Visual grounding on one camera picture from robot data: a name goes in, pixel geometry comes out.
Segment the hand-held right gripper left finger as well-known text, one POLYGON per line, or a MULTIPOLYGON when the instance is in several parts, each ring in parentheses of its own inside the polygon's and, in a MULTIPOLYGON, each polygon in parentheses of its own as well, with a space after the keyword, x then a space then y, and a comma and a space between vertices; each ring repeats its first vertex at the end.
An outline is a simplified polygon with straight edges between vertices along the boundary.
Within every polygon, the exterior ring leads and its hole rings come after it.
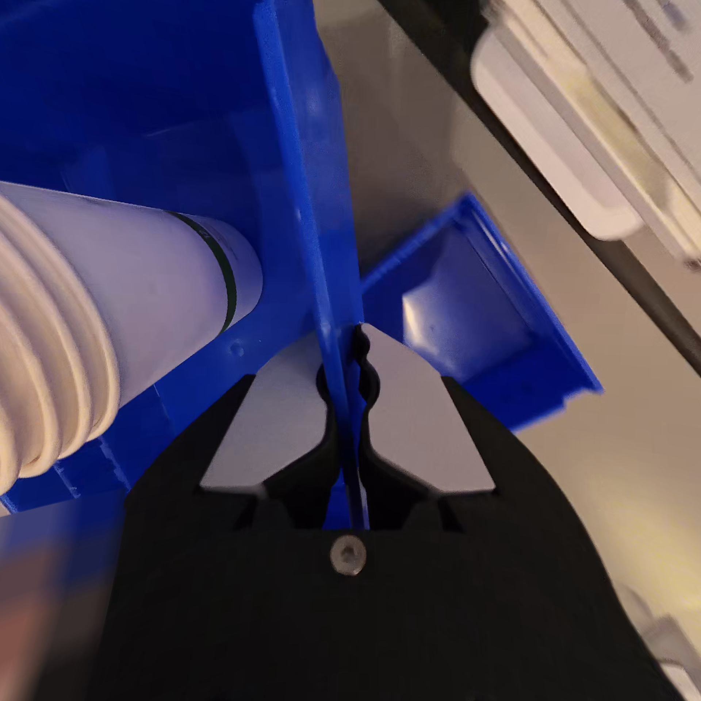
POLYGON ((307 334, 255 375, 200 493, 275 501, 297 529, 321 529, 337 479, 337 418, 318 339, 307 334))

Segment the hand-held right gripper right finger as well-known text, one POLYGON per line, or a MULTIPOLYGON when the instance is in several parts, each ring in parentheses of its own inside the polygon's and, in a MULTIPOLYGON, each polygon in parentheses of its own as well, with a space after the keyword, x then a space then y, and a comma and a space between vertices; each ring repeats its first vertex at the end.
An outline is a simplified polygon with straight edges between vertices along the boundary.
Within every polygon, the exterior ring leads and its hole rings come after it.
POLYGON ((357 448, 371 530, 400 530, 416 505, 495 495, 495 482, 440 373, 369 323, 357 326, 357 448))

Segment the blue plastic bin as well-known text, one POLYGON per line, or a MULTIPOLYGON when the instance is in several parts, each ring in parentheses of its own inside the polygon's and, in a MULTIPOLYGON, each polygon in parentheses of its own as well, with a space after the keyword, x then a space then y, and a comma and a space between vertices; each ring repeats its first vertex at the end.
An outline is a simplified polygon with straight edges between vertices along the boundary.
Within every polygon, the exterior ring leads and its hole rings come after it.
POLYGON ((1 181, 225 222, 261 298, 118 410, 19 513, 135 486, 241 379, 307 334, 350 475, 363 318, 341 92, 311 1, 2 1, 1 181))
POLYGON ((364 320, 512 431, 603 387, 478 199, 464 193, 361 280, 364 320))

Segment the stack of nested white cups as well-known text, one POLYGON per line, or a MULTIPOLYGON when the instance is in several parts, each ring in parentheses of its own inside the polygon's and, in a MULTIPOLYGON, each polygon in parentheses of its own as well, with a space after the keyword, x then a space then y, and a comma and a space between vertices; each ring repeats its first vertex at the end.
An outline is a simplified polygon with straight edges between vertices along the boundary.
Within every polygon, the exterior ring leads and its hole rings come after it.
POLYGON ((1 182, 1 502, 250 315, 258 256, 208 217, 1 182))

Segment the white board stand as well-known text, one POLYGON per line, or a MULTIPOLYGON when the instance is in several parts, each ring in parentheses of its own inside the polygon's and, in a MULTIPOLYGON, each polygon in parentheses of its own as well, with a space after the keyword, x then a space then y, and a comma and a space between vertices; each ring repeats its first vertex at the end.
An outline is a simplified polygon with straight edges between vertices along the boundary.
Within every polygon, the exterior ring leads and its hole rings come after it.
POLYGON ((493 29, 478 40, 470 72, 479 96, 587 233, 619 241, 643 228, 640 215, 493 29))

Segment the wooden instruction board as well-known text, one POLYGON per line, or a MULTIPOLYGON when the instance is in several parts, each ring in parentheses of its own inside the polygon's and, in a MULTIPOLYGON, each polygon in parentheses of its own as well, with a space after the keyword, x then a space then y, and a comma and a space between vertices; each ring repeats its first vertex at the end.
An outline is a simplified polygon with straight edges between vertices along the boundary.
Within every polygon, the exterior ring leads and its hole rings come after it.
POLYGON ((491 1, 488 29, 670 254, 700 265, 700 2, 491 1))

